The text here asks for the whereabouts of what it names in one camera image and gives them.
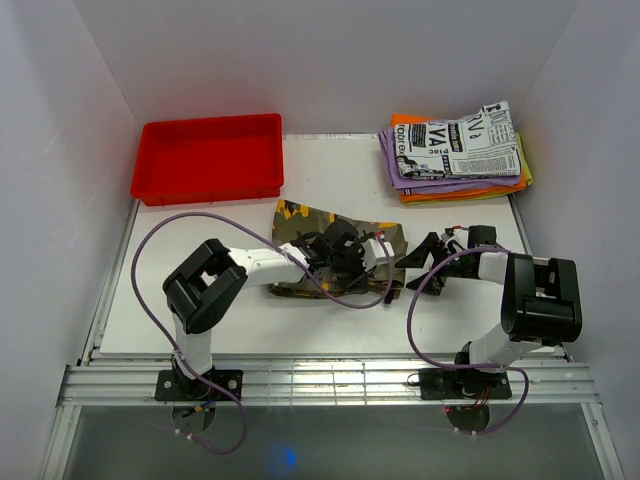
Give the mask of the camouflage yellow green trousers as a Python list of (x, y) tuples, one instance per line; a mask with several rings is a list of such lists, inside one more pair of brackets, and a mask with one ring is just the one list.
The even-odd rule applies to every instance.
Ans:
[(367, 272), (368, 278), (362, 289), (341, 290), (328, 265), (329, 258), (338, 247), (349, 245), (354, 241), (360, 241), (363, 245), (377, 232), (382, 232), (385, 240), (393, 246), (394, 260), (400, 260), (406, 255), (408, 242), (405, 239), (403, 227), (398, 223), (355, 220), (288, 200), (281, 200), (278, 202), (274, 214), (272, 242), (282, 246), (286, 243), (295, 244), (303, 240), (309, 247), (323, 248), (329, 255), (327, 262), (323, 265), (318, 264), (309, 270), (332, 296), (385, 294), (384, 302), (389, 304), (400, 296), (401, 289), (404, 287), (405, 271), (403, 269), (395, 268), (394, 272), (390, 273), (388, 265), (383, 264)]

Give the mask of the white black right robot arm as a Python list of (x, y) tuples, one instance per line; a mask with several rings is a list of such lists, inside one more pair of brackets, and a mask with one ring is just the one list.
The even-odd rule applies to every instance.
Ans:
[(541, 347), (577, 340), (582, 310), (576, 265), (571, 260), (505, 253), (493, 226), (465, 228), (467, 243), (457, 240), (458, 227), (431, 232), (399, 269), (424, 269), (407, 287), (439, 295), (447, 279), (493, 282), (502, 288), (500, 320), (478, 340), (466, 343), (447, 368), (419, 371), (415, 386), (424, 400), (509, 399), (507, 368)]

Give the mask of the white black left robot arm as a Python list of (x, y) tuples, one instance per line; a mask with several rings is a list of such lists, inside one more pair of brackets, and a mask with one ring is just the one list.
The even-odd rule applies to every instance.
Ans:
[(330, 273), (349, 289), (367, 281), (384, 259), (377, 240), (360, 236), (344, 220), (323, 232), (299, 233), (280, 246), (227, 248), (217, 239), (201, 244), (165, 280), (163, 291), (176, 327), (178, 351), (172, 358), (172, 389), (177, 399), (199, 400), (212, 387), (212, 329), (227, 313), (239, 293), (247, 288), (298, 283), (305, 270), (315, 277)]

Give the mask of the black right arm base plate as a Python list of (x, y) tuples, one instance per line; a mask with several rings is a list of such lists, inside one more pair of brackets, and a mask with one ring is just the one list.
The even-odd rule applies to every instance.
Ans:
[(409, 387), (420, 390), (422, 400), (481, 400), (512, 398), (506, 373), (477, 369), (424, 368), (407, 378)]

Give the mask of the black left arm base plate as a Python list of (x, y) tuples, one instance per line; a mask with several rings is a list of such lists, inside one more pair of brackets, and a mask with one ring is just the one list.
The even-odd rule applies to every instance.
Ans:
[[(243, 371), (226, 369), (206, 372), (204, 377), (211, 383), (229, 391), (233, 397), (242, 395)], [(162, 370), (156, 381), (154, 399), (163, 402), (230, 401), (230, 398), (198, 379), (189, 379), (180, 370)]]

